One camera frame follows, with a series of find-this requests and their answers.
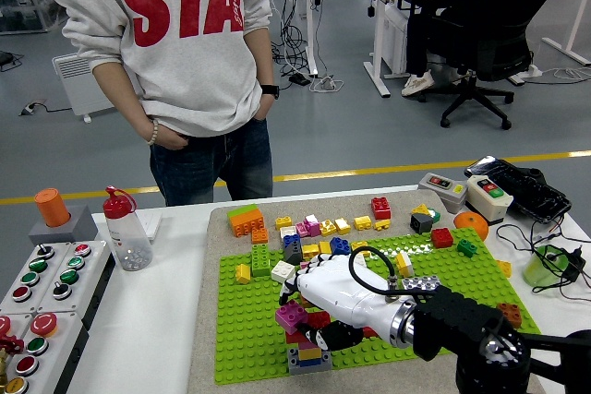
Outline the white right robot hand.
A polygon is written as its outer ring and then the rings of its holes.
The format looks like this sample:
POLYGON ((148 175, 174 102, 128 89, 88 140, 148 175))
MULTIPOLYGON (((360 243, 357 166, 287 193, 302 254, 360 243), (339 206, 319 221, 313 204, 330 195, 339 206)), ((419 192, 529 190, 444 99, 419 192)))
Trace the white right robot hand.
POLYGON ((373 329, 392 346, 405 348, 413 343, 413 310, 409 295, 386 300, 387 281, 346 255, 315 256, 304 269, 286 280, 279 304, 300 293, 311 304, 353 328, 373 329))

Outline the person's right hand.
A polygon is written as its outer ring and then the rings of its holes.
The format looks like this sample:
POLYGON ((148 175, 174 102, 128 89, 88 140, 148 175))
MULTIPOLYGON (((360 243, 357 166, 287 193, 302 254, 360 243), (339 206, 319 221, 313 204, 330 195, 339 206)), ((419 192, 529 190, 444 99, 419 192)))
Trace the person's right hand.
POLYGON ((165 125, 158 125, 154 145, 170 150, 180 150, 188 145, 188 137, 175 132, 165 125))

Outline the person's left hand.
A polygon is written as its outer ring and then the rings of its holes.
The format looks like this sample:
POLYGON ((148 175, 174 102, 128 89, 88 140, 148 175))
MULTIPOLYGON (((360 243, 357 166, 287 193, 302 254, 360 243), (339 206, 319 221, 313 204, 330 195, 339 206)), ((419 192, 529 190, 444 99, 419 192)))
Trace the person's left hand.
POLYGON ((262 94, 259 101, 259 108, 253 118, 260 121, 265 120, 275 102, 276 98, 274 95, 262 94))

